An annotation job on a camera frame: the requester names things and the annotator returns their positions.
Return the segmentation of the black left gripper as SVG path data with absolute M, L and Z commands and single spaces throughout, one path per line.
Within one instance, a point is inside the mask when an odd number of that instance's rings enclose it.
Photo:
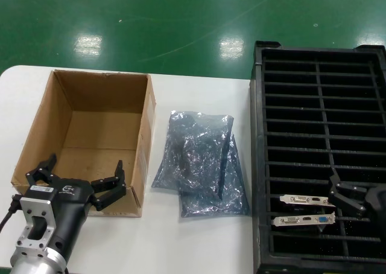
M 55 230 L 48 247 L 61 256 L 71 256 L 91 204 L 97 211 L 102 211 L 126 195 L 125 171 L 122 160 L 119 160 L 114 176 L 89 183 L 81 179 L 57 177 L 52 173 L 56 162 L 57 156 L 53 153 L 26 173 L 30 185 L 29 197 L 51 202 Z M 36 186 L 38 181 L 48 186 L 39 190 Z

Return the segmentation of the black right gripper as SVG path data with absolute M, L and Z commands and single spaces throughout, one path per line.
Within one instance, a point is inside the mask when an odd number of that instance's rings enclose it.
M 364 187 L 341 181 L 336 169 L 329 177 L 328 202 L 351 217 L 367 216 L 378 229 L 385 229 L 385 187 L 377 186 L 367 190 Z M 346 196 L 365 196 L 365 206 Z

